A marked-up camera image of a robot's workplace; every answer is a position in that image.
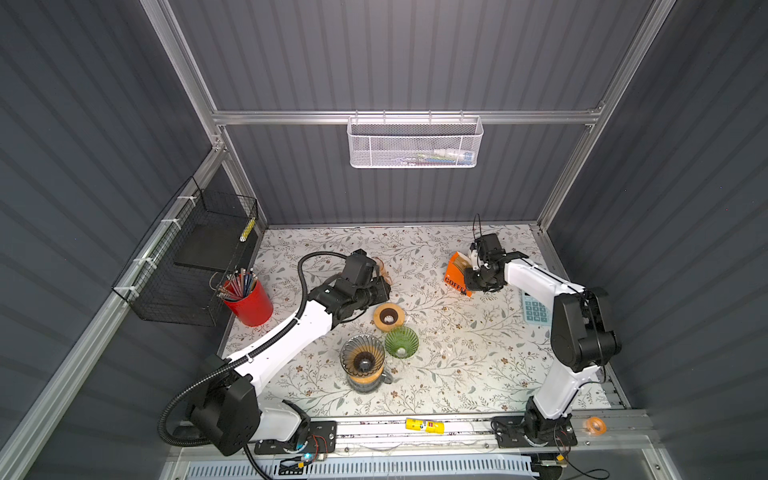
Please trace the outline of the light blue calculator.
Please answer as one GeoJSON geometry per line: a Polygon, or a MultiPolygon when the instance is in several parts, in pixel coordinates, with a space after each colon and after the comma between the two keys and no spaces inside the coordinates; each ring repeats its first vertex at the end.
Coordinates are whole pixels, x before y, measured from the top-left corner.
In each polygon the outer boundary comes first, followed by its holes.
{"type": "Polygon", "coordinates": [[[526,323],[535,325],[550,327],[552,322],[552,313],[541,302],[537,301],[533,296],[526,292],[521,293],[521,305],[523,312],[523,319],[526,323]]]}

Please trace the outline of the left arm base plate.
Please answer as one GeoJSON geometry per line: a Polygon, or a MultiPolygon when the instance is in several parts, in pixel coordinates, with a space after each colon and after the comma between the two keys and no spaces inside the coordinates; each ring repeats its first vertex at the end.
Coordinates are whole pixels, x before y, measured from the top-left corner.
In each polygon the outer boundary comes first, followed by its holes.
{"type": "Polygon", "coordinates": [[[311,420],[301,426],[287,441],[256,440],[253,453],[256,455],[283,455],[319,453],[330,454],[336,449],[338,423],[335,421],[311,420]]]}

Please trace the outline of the grey glass dripper cone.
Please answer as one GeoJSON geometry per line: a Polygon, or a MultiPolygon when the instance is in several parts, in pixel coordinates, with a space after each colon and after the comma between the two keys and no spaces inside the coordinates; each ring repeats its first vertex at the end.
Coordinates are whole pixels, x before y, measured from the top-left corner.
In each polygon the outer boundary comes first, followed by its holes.
{"type": "Polygon", "coordinates": [[[339,352],[341,366],[345,373],[370,372],[385,364],[383,343],[372,335],[361,334],[351,337],[339,352]]]}

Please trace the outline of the wooden dripper ring base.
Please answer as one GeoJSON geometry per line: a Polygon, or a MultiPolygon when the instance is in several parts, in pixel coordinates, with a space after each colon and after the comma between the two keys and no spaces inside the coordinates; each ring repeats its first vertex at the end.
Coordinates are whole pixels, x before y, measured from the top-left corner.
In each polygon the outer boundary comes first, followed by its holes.
{"type": "Polygon", "coordinates": [[[383,377],[383,367],[370,372],[352,372],[346,374],[347,381],[353,388],[363,390],[376,388],[383,382],[383,377]]]}

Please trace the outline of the orange coffee filter pack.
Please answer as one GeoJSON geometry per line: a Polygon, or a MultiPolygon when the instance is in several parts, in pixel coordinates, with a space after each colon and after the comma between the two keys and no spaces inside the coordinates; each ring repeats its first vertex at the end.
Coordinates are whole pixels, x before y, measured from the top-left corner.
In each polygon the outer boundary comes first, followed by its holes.
{"type": "Polygon", "coordinates": [[[472,272],[469,258],[461,252],[455,252],[446,267],[444,282],[464,296],[471,297],[472,292],[466,286],[465,271],[472,272]]]}

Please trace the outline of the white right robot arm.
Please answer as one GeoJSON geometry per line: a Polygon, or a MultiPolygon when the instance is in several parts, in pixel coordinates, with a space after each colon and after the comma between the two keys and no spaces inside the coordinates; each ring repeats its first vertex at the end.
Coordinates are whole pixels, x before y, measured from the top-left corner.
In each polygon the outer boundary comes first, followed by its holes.
{"type": "Polygon", "coordinates": [[[545,381],[529,398],[525,436],[536,444],[565,427],[580,389],[598,383],[621,350],[607,293],[572,283],[538,266],[519,251],[507,252],[498,235],[484,234],[460,253],[459,270],[468,291],[497,292],[513,286],[551,313],[550,346],[555,356],[545,381]]]}

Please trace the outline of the yellow marker on rail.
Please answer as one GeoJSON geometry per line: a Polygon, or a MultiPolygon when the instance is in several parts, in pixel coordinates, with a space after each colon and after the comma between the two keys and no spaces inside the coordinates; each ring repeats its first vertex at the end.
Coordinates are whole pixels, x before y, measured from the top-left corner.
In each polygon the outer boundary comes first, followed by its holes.
{"type": "Polygon", "coordinates": [[[443,435],[445,433],[444,423],[433,420],[407,418],[405,421],[405,428],[409,431],[416,431],[427,434],[443,435]]]}

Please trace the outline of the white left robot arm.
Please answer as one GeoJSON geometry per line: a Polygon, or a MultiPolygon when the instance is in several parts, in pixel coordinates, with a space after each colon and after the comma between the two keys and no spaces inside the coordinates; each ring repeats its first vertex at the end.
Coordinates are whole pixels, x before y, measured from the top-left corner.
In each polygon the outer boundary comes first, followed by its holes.
{"type": "Polygon", "coordinates": [[[289,318],[261,339],[231,354],[189,394],[191,423],[212,444],[229,456],[252,441],[287,443],[291,450],[304,447],[310,417],[284,400],[273,406],[259,404],[268,383],[302,350],[356,315],[389,300],[391,286],[378,262],[362,249],[349,255],[317,251],[304,255],[297,274],[301,299],[289,318]],[[344,260],[342,270],[310,289],[304,263],[315,257],[344,260]]]}

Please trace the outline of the white mesh wall basket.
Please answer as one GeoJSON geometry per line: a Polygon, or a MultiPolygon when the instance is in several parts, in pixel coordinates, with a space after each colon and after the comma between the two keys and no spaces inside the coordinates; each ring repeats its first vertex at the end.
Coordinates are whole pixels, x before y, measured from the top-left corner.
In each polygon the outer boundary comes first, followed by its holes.
{"type": "Polygon", "coordinates": [[[357,169],[471,169],[484,126],[477,116],[353,116],[346,126],[357,169]]]}

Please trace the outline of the yellow marker in basket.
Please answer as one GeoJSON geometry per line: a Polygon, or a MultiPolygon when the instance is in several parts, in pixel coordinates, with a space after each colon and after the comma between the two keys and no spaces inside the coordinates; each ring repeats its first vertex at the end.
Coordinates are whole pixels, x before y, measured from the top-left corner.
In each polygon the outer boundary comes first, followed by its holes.
{"type": "Polygon", "coordinates": [[[253,231],[255,225],[256,225],[256,218],[255,217],[250,218],[240,234],[239,241],[241,243],[245,243],[248,240],[248,237],[253,231]]]}

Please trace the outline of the orange tape roll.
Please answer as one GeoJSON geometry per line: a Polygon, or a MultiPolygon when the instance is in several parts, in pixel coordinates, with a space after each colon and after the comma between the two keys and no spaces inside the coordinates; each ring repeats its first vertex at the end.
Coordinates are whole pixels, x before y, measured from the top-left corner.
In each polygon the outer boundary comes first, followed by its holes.
{"type": "Polygon", "coordinates": [[[607,425],[603,419],[591,416],[584,421],[585,431],[592,436],[600,436],[607,432],[607,425]]]}

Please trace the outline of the red pencil cup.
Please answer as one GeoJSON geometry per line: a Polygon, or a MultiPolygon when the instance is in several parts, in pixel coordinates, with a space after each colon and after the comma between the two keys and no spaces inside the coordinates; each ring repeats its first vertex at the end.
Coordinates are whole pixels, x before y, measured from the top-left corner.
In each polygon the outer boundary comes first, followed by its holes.
{"type": "Polygon", "coordinates": [[[269,296],[252,270],[240,269],[224,276],[218,296],[247,327],[264,325],[273,315],[269,296]]]}

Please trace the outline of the clear grey glass carafe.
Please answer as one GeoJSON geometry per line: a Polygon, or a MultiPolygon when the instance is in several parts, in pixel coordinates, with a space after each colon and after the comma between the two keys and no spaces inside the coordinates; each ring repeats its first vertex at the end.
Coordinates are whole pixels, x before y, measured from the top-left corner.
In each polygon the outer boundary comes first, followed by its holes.
{"type": "Polygon", "coordinates": [[[374,392],[382,384],[392,384],[393,381],[394,377],[387,369],[378,372],[376,375],[367,377],[347,376],[347,383],[349,386],[354,391],[363,394],[374,392]]]}

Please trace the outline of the amber glass carafe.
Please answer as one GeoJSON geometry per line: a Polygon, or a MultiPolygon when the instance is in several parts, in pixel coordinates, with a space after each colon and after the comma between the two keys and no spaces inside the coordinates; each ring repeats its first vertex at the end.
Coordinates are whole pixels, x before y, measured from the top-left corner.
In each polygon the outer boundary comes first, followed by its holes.
{"type": "Polygon", "coordinates": [[[383,260],[381,258],[379,258],[379,257],[375,257],[374,261],[376,262],[376,265],[377,265],[378,275],[383,277],[384,281],[388,285],[392,286],[393,285],[393,280],[392,280],[392,278],[391,278],[391,276],[390,276],[390,274],[389,274],[389,272],[388,272],[388,270],[387,270],[383,260]]]}

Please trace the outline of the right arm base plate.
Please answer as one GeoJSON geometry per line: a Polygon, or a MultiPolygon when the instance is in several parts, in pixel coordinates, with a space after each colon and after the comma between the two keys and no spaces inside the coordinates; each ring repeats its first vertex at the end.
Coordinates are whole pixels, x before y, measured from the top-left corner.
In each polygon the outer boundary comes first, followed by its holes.
{"type": "Polygon", "coordinates": [[[575,447],[578,439],[571,419],[571,415],[539,419],[526,413],[493,417],[490,426],[499,448],[575,447]]]}

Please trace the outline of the green glass dripper cone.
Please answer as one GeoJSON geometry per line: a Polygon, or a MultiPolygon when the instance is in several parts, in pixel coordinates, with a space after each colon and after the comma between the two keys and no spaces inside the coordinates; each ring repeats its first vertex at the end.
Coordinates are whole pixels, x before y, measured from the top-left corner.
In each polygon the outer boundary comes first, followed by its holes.
{"type": "Polygon", "coordinates": [[[413,356],[419,348],[417,333],[410,327],[401,326],[388,332],[385,336],[385,350],[393,357],[407,359],[413,356]]]}

